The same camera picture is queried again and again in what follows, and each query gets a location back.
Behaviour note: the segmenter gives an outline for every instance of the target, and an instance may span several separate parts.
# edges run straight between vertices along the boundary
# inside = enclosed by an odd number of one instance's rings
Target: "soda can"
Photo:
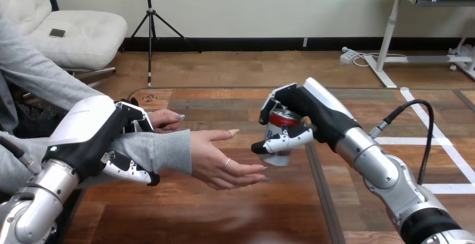
[[[284,130],[299,125],[301,122],[302,117],[292,111],[273,109],[269,116],[265,140],[268,140],[277,134],[282,134]],[[270,165],[285,167],[290,161],[290,153],[290,150],[286,150],[276,153],[260,154],[259,158]]]

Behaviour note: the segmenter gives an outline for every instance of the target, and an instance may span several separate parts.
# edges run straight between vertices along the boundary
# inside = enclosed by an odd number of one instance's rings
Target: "robotic hand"
[[[252,145],[256,154],[285,151],[313,139],[330,146],[360,173],[366,187],[386,205],[391,222],[405,243],[475,243],[475,236],[462,230],[437,198],[417,185],[406,164],[386,153],[368,136],[351,113],[328,90],[312,78],[274,90],[264,103],[259,122],[269,122],[274,107],[308,116],[284,134]]]
[[[0,205],[0,244],[45,243],[55,233],[55,220],[71,192],[101,172],[119,179],[157,185],[159,175],[116,151],[111,142],[124,126],[152,132],[148,115],[107,96],[78,102],[49,138],[42,164],[4,138],[0,143],[33,174],[8,202]]]

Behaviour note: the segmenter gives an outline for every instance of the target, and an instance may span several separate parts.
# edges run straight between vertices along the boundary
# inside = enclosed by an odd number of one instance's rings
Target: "gray sleeve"
[[[47,138],[18,139],[4,132],[0,132],[0,135],[22,148],[36,161],[41,161],[48,146]],[[123,134],[113,141],[110,149],[130,157],[147,171],[159,173],[169,168],[188,175],[191,174],[189,130],[169,134]],[[30,177],[31,173],[25,166],[12,153],[0,146],[0,191],[14,193]],[[91,177],[80,187],[111,180],[114,179],[107,175]]]
[[[102,95],[36,50],[10,23],[1,6],[0,70],[6,80],[66,110],[87,97]]]

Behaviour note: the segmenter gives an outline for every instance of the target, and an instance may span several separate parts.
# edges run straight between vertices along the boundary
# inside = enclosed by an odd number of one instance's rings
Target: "tripod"
[[[131,38],[135,37],[137,31],[142,27],[145,20],[148,18],[148,87],[152,87],[152,46],[153,42],[157,40],[157,36],[155,35],[155,23],[153,22],[153,17],[156,16],[160,21],[162,21],[165,25],[167,25],[173,32],[178,34],[183,40],[186,41],[185,36],[178,32],[175,28],[173,28],[170,24],[168,24],[159,14],[152,8],[152,1],[147,0],[148,2],[148,10],[145,14],[145,17],[142,19],[142,22],[138,24],[138,27],[135,29],[134,33],[132,34]]]

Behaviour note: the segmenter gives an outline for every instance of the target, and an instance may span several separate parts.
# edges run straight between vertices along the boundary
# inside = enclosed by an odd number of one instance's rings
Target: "cushion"
[[[0,0],[5,14],[23,35],[29,34],[51,13],[49,0]]]
[[[63,38],[51,29],[65,30]],[[56,11],[27,37],[47,58],[65,69],[100,69],[115,57],[127,31],[127,22],[114,13]]]

